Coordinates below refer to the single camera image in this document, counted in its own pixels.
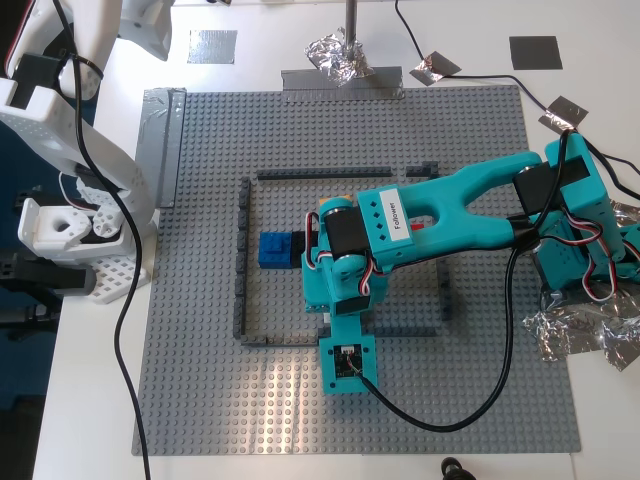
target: label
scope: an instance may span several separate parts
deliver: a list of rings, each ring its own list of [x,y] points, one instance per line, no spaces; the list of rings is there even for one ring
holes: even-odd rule
[[[384,216],[387,219],[387,226],[389,227],[391,240],[395,242],[397,240],[406,240],[409,238],[407,219],[405,218],[404,211],[402,210],[402,203],[400,203],[398,189],[392,188],[391,190],[380,192],[380,201],[382,202]]]

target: black cable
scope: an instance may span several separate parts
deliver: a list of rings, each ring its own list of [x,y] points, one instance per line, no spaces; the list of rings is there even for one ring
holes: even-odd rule
[[[524,83],[522,83],[518,78],[514,77],[513,75],[457,75],[456,74],[456,75],[446,75],[444,78],[457,78],[459,80],[489,80],[489,79],[508,78],[516,82],[520,86],[522,91],[526,93],[527,96],[533,101],[533,103],[535,103],[543,111],[545,112],[547,111],[547,107],[545,107],[540,100],[538,100],[536,97],[533,96],[533,93],[531,93],[529,89],[524,86]]]
[[[600,151],[596,147],[594,147],[591,144],[591,142],[589,142],[589,140],[587,140],[586,138],[584,138],[584,142],[586,143],[587,148],[589,149],[589,151],[600,161],[602,166],[607,170],[607,173],[609,173],[609,176],[611,177],[611,181],[616,186],[616,188],[618,190],[620,190],[621,192],[626,193],[630,197],[633,197],[636,200],[640,200],[640,194],[634,192],[630,188],[625,187],[624,185],[622,185],[620,183],[620,181],[618,180],[618,176],[616,175],[616,171],[614,170],[614,168],[611,166],[611,164],[607,160],[607,157],[604,154],[600,153]]]
[[[142,423],[142,413],[140,411],[140,404],[138,403],[138,398],[136,396],[136,391],[133,386],[133,382],[131,381],[131,377],[129,376],[129,372],[127,371],[127,366],[122,358],[122,351],[120,349],[120,334],[122,332],[122,324],[124,323],[124,319],[127,315],[127,311],[129,310],[129,306],[131,305],[131,301],[133,300],[133,296],[135,295],[136,288],[138,286],[138,278],[140,276],[140,271],[142,269],[142,239],[140,238],[140,232],[138,232],[138,228],[131,216],[131,213],[127,209],[126,205],[118,195],[117,189],[113,186],[111,182],[109,182],[104,175],[100,172],[96,164],[91,159],[87,147],[84,141],[84,134],[82,131],[82,81],[80,76],[80,60],[78,59],[78,50],[76,48],[75,41],[73,39],[73,32],[67,22],[67,18],[64,14],[62,6],[60,5],[60,0],[53,0],[53,4],[55,6],[56,12],[60,17],[60,21],[62,22],[62,27],[67,37],[68,46],[71,60],[73,63],[73,76],[75,80],[75,97],[76,97],[76,112],[75,112],[75,122],[76,122],[76,139],[78,140],[78,148],[80,149],[80,153],[82,154],[82,158],[87,163],[87,166],[91,169],[93,174],[96,176],[100,183],[104,186],[105,190],[109,192],[113,201],[118,205],[122,214],[124,215],[129,228],[131,229],[131,234],[133,236],[133,241],[135,243],[136,249],[136,260],[135,267],[133,271],[133,277],[131,280],[131,288],[129,288],[129,292],[127,293],[127,297],[125,298],[124,304],[122,306],[122,310],[120,311],[120,315],[118,316],[118,320],[116,322],[116,327],[113,335],[113,348],[116,355],[116,360],[118,361],[118,366],[120,367],[120,371],[122,372],[122,376],[124,377],[124,381],[127,384],[127,390],[129,391],[129,395],[131,396],[131,402],[133,403],[133,410],[135,412],[136,417],[136,425],[138,427],[138,434],[140,435],[140,443],[142,446],[142,461],[144,464],[144,474],[146,480],[151,480],[151,469],[149,467],[149,453],[147,451],[147,439],[144,433],[144,425]]]
[[[418,41],[416,40],[416,37],[413,36],[413,32],[411,31],[409,24],[400,13],[400,8],[398,7],[398,0],[396,0],[396,13],[400,17],[400,20],[402,20],[402,23],[404,23],[404,26],[407,28],[407,32],[409,32],[411,41],[413,42],[413,45],[416,47],[416,50],[418,51],[418,55],[420,55],[420,61],[422,62],[422,60],[424,60],[424,55],[422,55],[422,51],[420,50],[420,45],[418,45]]]
[[[509,378],[509,371],[511,369],[511,358],[513,356],[513,271],[516,266],[516,262],[518,261],[518,257],[522,254],[522,250],[519,248],[514,248],[511,251],[511,256],[509,257],[509,261],[507,262],[507,269],[505,272],[504,278],[504,302],[505,302],[505,323],[506,323],[506,342],[504,348],[504,358],[502,361],[502,371],[500,372],[500,377],[498,378],[498,382],[496,383],[495,388],[489,395],[489,398],[485,400],[485,402],[478,408],[475,412],[469,415],[464,420],[453,423],[451,425],[432,425],[430,423],[425,423],[421,420],[418,420],[408,413],[403,412],[398,407],[396,407],[387,397],[385,397],[380,390],[376,388],[376,386],[371,383],[362,372],[358,371],[357,376],[362,380],[364,386],[371,392],[380,402],[395,413],[398,417],[402,418],[406,422],[411,425],[418,427],[422,430],[428,430],[430,432],[436,433],[451,433],[461,430],[465,427],[468,427],[473,422],[482,417],[495,403],[498,399],[502,390],[504,389],[505,384],[507,383],[507,379]]]
[[[567,156],[567,141],[569,140],[569,136],[575,133],[574,130],[563,130],[562,135],[560,135],[560,145],[558,148],[558,166],[556,172],[556,178],[553,181],[553,187],[551,188],[551,192],[547,197],[547,201],[544,204],[544,208],[538,215],[538,218],[533,224],[534,230],[539,230],[544,221],[547,219],[549,212],[553,208],[553,203],[558,196],[558,192],[560,191],[560,180],[562,179],[562,171],[564,169],[565,157]]]
[[[624,158],[614,157],[613,155],[608,155],[606,153],[603,153],[602,156],[607,157],[609,160],[613,160],[614,162],[624,163],[625,165],[630,166],[638,175],[640,175],[640,169],[636,167],[633,163],[631,163],[629,160],[625,160]]]

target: gray duct tape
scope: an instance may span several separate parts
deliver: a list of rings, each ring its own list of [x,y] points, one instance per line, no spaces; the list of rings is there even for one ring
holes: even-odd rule
[[[186,95],[186,90],[174,88],[144,92],[136,163],[155,207],[174,205]]]
[[[355,78],[342,87],[318,70],[284,70],[282,81],[288,102],[404,98],[401,67],[376,68],[373,75]]]
[[[191,30],[188,63],[235,63],[237,37],[237,30]]]
[[[563,96],[549,105],[547,111],[539,118],[539,122],[556,133],[569,128],[578,128],[589,112]]]

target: metal pole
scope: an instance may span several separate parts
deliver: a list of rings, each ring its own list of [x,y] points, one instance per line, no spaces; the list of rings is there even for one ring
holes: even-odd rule
[[[354,46],[356,42],[356,17],[358,13],[358,0],[346,0],[347,2],[347,20],[345,22],[345,47],[347,49],[347,58],[353,60]]]

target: crumpled foil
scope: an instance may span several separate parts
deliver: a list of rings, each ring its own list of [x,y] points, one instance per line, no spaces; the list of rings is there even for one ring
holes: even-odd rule
[[[573,130],[575,128],[570,122],[556,115],[555,113],[547,110],[544,115],[539,119],[540,123],[546,125],[556,133],[562,134],[565,130]]]
[[[416,80],[430,87],[444,77],[454,75],[460,70],[460,67],[448,58],[438,52],[433,52],[431,55],[427,55],[424,60],[420,62],[420,65],[409,73]]]
[[[626,227],[640,223],[640,208],[632,207],[620,202],[611,200],[613,214],[616,217],[618,227]]]
[[[622,283],[619,287],[603,303],[591,301],[581,289],[543,293],[540,311],[523,321],[535,336],[542,359],[554,362],[602,350],[622,371],[640,356],[640,287]],[[610,287],[594,283],[593,288],[602,295]]]
[[[304,49],[311,63],[338,87],[349,83],[354,78],[373,75],[373,68],[367,63],[362,44],[355,41],[353,60],[349,60],[344,45],[344,28],[338,29],[338,35],[340,38],[337,35],[321,38]]]

